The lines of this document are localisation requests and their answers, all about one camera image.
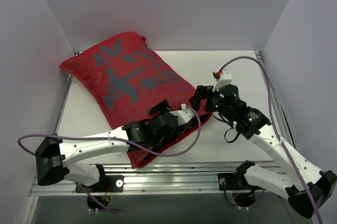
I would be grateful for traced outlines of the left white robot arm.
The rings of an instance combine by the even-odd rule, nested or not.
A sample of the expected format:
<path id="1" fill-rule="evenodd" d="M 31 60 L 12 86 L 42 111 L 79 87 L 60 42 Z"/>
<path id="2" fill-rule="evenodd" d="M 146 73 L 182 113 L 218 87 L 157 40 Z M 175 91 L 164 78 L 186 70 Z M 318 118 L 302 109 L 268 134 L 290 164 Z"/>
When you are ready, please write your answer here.
<path id="1" fill-rule="evenodd" d="M 163 141 L 171 140 L 179 126 L 193 116 L 185 105 L 180 110 L 172 110 L 166 100 L 150 109 L 148 114 L 154 117 L 84 138 L 45 136 L 35 151 L 38 185 L 49 186 L 68 180 L 100 192 L 107 183 L 104 168 L 85 164 L 84 159 L 115 152 L 149 152 Z"/>

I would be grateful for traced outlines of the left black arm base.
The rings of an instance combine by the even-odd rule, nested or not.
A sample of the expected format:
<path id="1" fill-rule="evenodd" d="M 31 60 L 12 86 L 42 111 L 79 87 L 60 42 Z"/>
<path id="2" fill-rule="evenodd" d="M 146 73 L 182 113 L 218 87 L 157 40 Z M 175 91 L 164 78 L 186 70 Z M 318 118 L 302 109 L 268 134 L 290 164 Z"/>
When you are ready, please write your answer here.
<path id="1" fill-rule="evenodd" d="M 124 187 L 124 176 L 122 175 L 111 175 L 107 176 L 103 182 L 99 182 L 91 187 L 82 185 L 82 187 L 89 193 L 117 193 L 123 192 Z"/>

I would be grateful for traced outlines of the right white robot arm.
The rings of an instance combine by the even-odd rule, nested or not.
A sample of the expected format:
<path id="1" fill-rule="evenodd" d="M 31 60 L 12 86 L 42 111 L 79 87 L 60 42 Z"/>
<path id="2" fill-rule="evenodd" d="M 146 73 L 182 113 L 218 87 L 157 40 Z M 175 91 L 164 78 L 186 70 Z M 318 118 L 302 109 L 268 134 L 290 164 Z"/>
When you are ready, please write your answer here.
<path id="1" fill-rule="evenodd" d="M 218 112 L 232 129 L 261 148 L 283 169 L 281 175 L 245 161 L 234 172 L 236 187 L 266 189 L 286 199 L 305 218 L 311 218 L 314 209 L 329 199 L 336 185 L 336 174 L 313 165 L 287 141 L 278 139 L 270 120 L 242 101 L 235 85 L 225 85 L 219 91 L 213 91 L 212 86 L 198 85 L 190 104 L 199 110 L 202 100 L 206 101 L 206 112 Z"/>

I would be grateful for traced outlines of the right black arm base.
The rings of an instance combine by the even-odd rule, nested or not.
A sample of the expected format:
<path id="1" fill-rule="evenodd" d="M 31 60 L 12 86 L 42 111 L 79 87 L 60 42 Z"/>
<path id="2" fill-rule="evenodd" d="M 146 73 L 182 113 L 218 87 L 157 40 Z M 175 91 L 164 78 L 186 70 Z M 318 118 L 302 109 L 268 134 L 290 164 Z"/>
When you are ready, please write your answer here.
<path id="1" fill-rule="evenodd" d="M 219 190 L 262 190 L 261 187 L 249 185 L 244 178 L 232 173 L 217 174 Z"/>

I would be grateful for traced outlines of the red pillowcase with grey print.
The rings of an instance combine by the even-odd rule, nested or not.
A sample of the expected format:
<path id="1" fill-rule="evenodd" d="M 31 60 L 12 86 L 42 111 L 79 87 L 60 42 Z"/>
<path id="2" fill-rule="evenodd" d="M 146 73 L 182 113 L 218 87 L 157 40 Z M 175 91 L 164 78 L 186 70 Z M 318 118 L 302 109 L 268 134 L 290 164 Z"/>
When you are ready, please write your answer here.
<path id="1" fill-rule="evenodd" d="M 150 119 L 167 100 L 173 110 L 188 104 L 195 88 L 150 49 L 136 32 L 117 34 L 60 65 L 94 97 L 112 129 Z"/>

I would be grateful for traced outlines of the aluminium front rail frame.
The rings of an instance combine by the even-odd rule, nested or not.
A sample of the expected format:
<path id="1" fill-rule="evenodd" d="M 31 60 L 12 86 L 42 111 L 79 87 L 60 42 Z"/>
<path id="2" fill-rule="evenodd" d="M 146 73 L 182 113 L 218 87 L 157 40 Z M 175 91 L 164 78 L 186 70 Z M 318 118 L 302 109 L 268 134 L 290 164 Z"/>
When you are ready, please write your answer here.
<path id="1" fill-rule="evenodd" d="M 127 164 L 104 164 L 108 176 L 124 177 L 119 195 L 219 194 L 220 173 L 230 173 L 241 162 L 150 163 L 133 169 Z"/>

